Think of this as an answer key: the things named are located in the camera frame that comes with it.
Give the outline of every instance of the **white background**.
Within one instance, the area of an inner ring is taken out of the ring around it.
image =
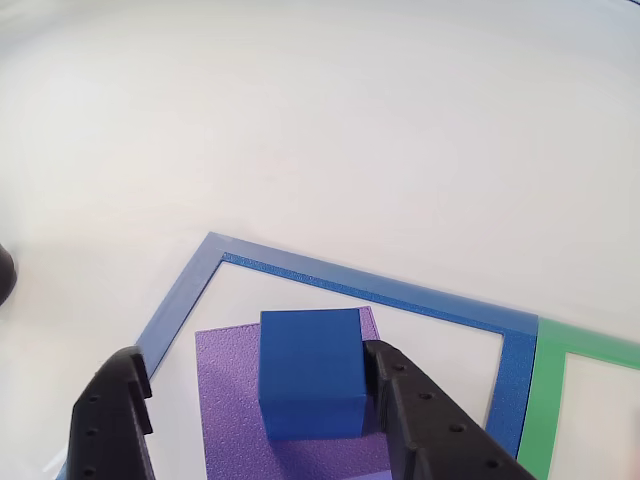
[[[0,27],[0,477],[209,230],[640,341],[636,5],[93,8]]]
[[[640,371],[568,354],[550,480],[640,479]]]

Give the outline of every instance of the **blue block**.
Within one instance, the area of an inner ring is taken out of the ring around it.
[[[269,440],[362,435],[360,312],[262,312],[258,397]]]

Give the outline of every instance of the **green tape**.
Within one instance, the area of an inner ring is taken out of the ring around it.
[[[640,370],[640,345],[541,318],[518,461],[538,480],[551,468],[567,353]]]

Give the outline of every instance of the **blue tape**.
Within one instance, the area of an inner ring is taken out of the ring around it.
[[[538,316],[419,287],[283,250],[209,233],[136,342],[152,376],[221,262],[362,300],[501,334],[498,377],[486,430],[518,453],[533,372]],[[64,480],[66,465],[57,480]]]

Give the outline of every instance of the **purple mat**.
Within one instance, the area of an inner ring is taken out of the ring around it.
[[[391,470],[387,470],[386,472],[372,473],[371,475],[352,478],[350,480],[393,480],[393,478],[391,478]]]
[[[362,338],[380,338],[369,307]],[[383,434],[345,440],[267,440],[258,405],[260,325],[196,332],[207,478],[344,480],[389,469]]]

